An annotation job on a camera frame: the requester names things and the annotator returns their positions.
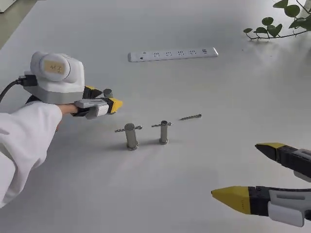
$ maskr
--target floor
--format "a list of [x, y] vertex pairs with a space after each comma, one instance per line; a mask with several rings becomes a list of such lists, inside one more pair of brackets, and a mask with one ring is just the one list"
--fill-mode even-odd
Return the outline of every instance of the floor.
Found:
[[0, 49], [36, 2], [37, 0], [17, 0], [9, 9], [0, 14]]

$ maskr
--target electrical outlet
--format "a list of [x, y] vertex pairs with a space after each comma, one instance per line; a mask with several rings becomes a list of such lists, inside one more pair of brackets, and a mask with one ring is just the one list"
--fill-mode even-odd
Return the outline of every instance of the electrical outlet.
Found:
[[177, 51], [177, 54], [179, 55], [179, 56], [183, 56], [183, 55], [185, 55], [185, 53], [183, 52], [183, 51]]
[[167, 57], [171, 57], [171, 56], [172, 56], [171, 51], [167, 51], [167, 52], [165, 52], [165, 56], [167, 56]]
[[199, 48], [187, 50], [161, 50], [131, 52], [128, 54], [130, 62], [160, 61], [172, 59], [186, 59], [199, 57], [217, 57], [218, 52], [215, 48]]

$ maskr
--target yellow tip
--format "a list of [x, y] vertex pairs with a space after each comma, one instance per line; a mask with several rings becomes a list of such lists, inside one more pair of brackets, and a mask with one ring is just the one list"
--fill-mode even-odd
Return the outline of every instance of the yellow tip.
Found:
[[85, 87], [87, 87], [88, 89], [91, 89], [91, 90], [95, 89], [95, 87], [93, 87], [93, 86], [85, 86]]
[[267, 142], [267, 143], [258, 143], [257, 145], [261, 145], [261, 146], [270, 146], [274, 149], [280, 148], [285, 146], [285, 144], [279, 143], [279, 142]]
[[212, 191], [212, 196], [236, 211], [251, 214], [248, 187], [232, 186], [215, 189]]
[[121, 100], [117, 100], [115, 98], [110, 98], [113, 101], [111, 113], [115, 113], [119, 108], [122, 107], [123, 102]]

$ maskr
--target leaf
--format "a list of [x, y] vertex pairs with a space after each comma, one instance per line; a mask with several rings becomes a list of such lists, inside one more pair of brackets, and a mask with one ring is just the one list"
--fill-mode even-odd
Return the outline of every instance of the leaf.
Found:
[[307, 31], [311, 31], [311, 18], [306, 18], [305, 21], [300, 23], [300, 26]]
[[262, 19], [262, 24], [265, 26], [271, 25], [273, 23], [273, 18], [272, 17], [266, 17]]
[[298, 18], [296, 19], [290, 26], [289, 28], [297, 28], [300, 27], [300, 25], [305, 22], [306, 19], [305, 18]]
[[250, 33], [253, 29], [252, 28], [245, 28], [243, 30], [244, 33]]
[[282, 0], [273, 5], [274, 8], [285, 8], [287, 7], [288, 0]]
[[295, 18], [300, 13], [300, 8], [297, 5], [290, 5], [284, 8], [284, 12], [288, 17]]
[[256, 33], [265, 33], [265, 34], [267, 34], [268, 32], [267, 32], [267, 30], [265, 28], [259, 27], [259, 28], [256, 29]]
[[269, 25], [269, 26], [267, 27], [267, 31], [268, 31], [268, 33], [269, 33], [271, 36], [276, 37], [276, 36], [280, 33], [280, 31], [282, 30], [282, 27], [283, 27], [282, 24], [279, 24], [279, 25], [277, 25], [276, 27], [273, 26], [273, 25]]

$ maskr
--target human hand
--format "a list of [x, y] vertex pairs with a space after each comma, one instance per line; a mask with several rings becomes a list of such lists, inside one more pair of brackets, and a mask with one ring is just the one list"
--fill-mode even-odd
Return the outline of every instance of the human hand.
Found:
[[61, 104], [61, 105], [58, 105], [58, 107], [59, 107], [60, 111], [62, 112], [63, 116], [66, 114], [78, 112], [78, 108], [73, 104]]

